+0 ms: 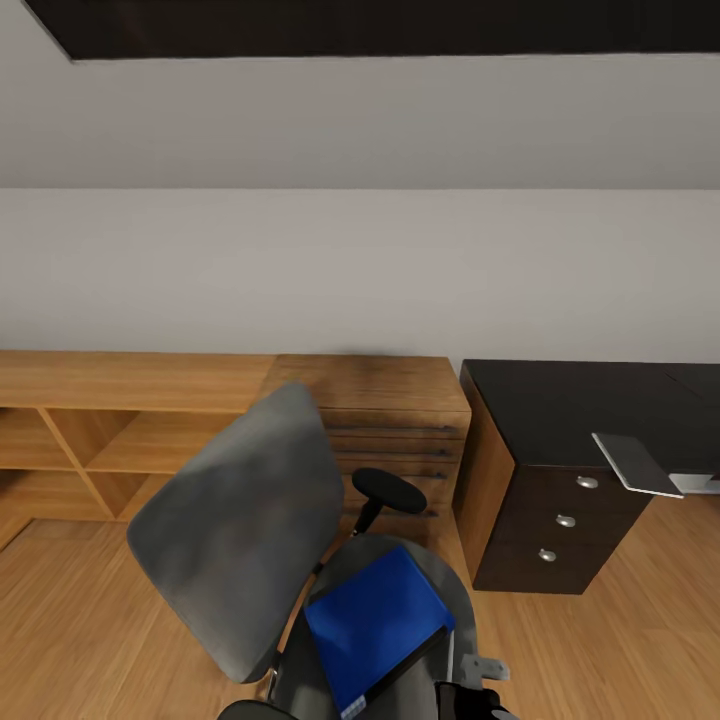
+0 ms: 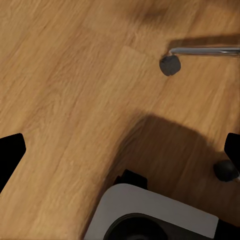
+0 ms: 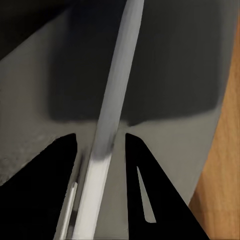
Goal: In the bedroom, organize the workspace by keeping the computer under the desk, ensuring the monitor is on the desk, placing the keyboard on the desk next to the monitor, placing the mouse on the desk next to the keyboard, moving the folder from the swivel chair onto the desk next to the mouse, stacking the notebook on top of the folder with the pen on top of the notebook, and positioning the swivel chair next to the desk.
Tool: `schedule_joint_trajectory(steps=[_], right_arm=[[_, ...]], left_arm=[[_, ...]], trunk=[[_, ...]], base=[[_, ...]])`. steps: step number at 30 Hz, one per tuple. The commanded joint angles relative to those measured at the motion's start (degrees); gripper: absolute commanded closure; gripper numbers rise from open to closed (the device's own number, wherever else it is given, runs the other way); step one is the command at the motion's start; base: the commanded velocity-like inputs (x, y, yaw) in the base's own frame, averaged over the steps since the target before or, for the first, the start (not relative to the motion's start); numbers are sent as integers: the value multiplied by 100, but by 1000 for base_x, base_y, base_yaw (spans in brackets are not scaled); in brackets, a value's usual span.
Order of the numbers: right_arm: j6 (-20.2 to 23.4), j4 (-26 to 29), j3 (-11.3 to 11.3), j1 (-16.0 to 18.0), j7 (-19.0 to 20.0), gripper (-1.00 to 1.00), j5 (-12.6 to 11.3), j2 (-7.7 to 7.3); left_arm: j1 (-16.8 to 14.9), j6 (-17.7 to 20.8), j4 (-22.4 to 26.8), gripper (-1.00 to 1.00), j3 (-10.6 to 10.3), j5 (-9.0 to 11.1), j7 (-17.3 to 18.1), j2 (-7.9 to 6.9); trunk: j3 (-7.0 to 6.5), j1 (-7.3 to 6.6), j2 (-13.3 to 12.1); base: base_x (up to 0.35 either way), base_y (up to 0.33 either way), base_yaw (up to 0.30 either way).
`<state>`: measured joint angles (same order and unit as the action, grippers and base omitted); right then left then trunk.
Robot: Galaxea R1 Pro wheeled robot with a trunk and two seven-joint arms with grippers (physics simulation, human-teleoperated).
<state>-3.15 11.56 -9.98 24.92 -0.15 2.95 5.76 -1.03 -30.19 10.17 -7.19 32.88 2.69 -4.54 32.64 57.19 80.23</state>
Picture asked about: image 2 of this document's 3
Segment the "swivel chair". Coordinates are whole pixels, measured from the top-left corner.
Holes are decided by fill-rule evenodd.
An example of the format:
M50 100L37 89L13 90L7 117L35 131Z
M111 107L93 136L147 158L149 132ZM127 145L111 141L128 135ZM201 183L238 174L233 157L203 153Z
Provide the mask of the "swivel chair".
M174 75L181 69L181 62L177 56L240 58L240 47L172 47L159 64L166 76ZM240 183L240 173L229 159L218 161L213 170L219 181Z

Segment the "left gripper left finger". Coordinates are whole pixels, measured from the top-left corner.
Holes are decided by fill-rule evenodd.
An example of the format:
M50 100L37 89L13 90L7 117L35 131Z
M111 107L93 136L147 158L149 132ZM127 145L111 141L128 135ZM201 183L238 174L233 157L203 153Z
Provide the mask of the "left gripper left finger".
M0 193L26 153L22 133L0 138Z

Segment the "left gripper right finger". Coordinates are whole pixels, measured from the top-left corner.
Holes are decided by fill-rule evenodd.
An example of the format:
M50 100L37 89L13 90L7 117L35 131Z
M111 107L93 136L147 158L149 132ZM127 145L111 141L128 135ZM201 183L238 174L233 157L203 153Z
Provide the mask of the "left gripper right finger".
M240 135L228 133L224 151L240 173Z

